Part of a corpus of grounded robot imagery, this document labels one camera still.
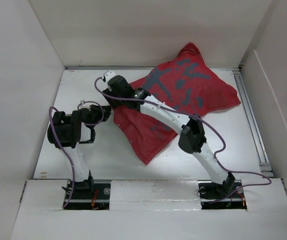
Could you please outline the red patterned pillowcase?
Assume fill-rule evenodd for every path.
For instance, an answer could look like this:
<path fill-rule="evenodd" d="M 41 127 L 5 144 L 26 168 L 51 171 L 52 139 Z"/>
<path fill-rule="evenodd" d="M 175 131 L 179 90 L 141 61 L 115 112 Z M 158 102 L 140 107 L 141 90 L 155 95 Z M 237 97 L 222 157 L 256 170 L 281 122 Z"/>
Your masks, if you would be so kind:
<path fill-rule="evenodd" d="M 200 117 L 241 103 L 237 91 L 207 67 L 200 50 L 192 42 L 186 44 L 176 58 L 159 64 L 131 86 L 147 90 L 179 112 Z M 114 109 L 113 122 L 145 165 L 177 136 L 162 122 L 126 106 Z"/>

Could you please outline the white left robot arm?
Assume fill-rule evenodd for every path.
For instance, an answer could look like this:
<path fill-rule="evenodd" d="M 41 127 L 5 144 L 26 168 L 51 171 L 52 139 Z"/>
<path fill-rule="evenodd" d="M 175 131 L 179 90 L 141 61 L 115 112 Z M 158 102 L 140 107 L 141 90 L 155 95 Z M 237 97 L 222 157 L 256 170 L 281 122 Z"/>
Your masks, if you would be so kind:
<path fill-rule="evenodd" d="M 106 122 L 111 115 L 110 106 L 84 105 L 71 114 L 51 107 L 47 139 L 66 157 L 70 180 L 65 190 L 69 199 L 89 199 L 96 194 L 90 169 L 86 166 L 81 145 L 93 144 L 95 126 Z"/>

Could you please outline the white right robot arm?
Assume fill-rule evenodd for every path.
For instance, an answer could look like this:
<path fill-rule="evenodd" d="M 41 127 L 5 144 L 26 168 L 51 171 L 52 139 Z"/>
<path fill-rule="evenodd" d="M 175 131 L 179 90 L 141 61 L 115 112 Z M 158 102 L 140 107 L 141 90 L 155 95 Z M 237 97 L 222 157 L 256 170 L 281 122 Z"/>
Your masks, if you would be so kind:
<path fill-rule="evenodd" d="M 123 106 L 152 117 L 179 135 L 179 148 L 194 156 L 210 177 L 211 183 L 199 191 L 202 197 L 216 200 L 228 198 L 235 193 L 233 185 L 236 178 L 220 164 L 212 152 L 205 136 L 204 121 L 200 117 L 178 112 L 141 87 L 133 89 L 123 76 L 111 70 L 103 75 L 103 82 L 107 88 L 102 91 L 102 95 L 114 109 Z"/>

